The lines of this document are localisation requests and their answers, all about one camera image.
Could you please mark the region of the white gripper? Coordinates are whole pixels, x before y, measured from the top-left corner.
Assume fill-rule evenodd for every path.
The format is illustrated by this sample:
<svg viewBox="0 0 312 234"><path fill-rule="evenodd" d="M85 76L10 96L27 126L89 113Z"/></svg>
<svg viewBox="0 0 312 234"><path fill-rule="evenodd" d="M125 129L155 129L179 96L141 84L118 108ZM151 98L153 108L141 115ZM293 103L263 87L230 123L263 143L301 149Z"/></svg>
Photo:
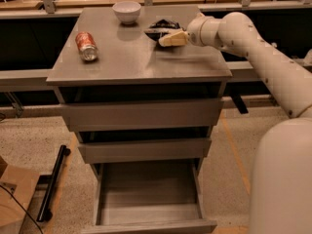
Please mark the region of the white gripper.
<svg viewBox="0 0 312 234"><path fill-rule="evenodd" d="M208 17L202 13L198 13L187 25L187 33L185 31L178 31L166 34L159 39L159 44L162 47L184 46L189 40L195 46L223 47L224 43L218 35L219 27L222 23L222 19Z"/></svg>

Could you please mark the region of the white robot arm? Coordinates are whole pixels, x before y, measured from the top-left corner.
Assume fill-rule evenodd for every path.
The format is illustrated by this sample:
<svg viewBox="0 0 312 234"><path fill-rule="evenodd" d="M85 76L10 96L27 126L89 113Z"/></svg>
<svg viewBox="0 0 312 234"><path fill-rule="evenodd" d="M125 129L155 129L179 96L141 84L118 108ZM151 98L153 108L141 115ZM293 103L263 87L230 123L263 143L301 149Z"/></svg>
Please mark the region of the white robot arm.
<svg viewBox="0 0 312 234"><path fill-rule="evenodd" d="M211 46L248 60L289 116L257 147L248 234L312 234L312 73L267 43L239 12L221 19L199 14L159 43Z"/></svg>

